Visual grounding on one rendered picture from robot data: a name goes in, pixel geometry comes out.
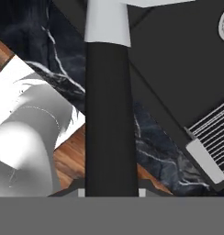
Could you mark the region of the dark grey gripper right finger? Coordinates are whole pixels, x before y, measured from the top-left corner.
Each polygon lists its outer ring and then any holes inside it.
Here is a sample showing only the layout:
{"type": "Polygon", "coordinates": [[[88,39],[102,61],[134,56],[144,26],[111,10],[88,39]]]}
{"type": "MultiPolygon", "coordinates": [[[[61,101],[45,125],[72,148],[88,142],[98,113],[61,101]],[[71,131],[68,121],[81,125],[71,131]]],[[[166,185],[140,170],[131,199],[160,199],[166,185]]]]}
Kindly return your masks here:
{"type": "Polygon", "coordinates": [[[170,196],[169,193],[162,191],[154,186],[149,179],[139,180],[139,197],[158,197],[170,196]]]}

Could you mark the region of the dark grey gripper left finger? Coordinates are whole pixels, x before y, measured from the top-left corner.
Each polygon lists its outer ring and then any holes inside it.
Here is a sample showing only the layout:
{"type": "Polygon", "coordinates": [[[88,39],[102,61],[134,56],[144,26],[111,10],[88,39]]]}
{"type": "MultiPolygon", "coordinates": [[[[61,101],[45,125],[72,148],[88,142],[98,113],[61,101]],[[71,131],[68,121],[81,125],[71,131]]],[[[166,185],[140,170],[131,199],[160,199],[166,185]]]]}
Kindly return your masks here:
{"type": "Polygon", "coordinates": [[[61,197],[61,196],[85,197],[84,179],[83,178],[74,179],[67,188],[50,195],[50,197],[61,197]]]}

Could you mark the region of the dark grey stove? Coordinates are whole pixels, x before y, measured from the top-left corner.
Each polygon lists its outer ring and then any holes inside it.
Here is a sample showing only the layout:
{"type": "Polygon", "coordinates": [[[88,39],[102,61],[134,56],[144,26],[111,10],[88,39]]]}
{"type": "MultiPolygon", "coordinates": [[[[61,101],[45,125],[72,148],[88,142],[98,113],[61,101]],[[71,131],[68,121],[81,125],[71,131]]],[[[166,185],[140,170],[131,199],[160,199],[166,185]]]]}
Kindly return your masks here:
{"type": "MultiPolygon", "coordinates": [[[[223,12],[224,0],[193,0],[145,7],[129,18],[129,75],[135,72],[147,83],[152,116],[217,191],[224,181],[214,184],[185,147],[199,139],[224,173],[223,12]]],[[[84,59],[79,95],[85,112],[86,42],[84,59]]]]}

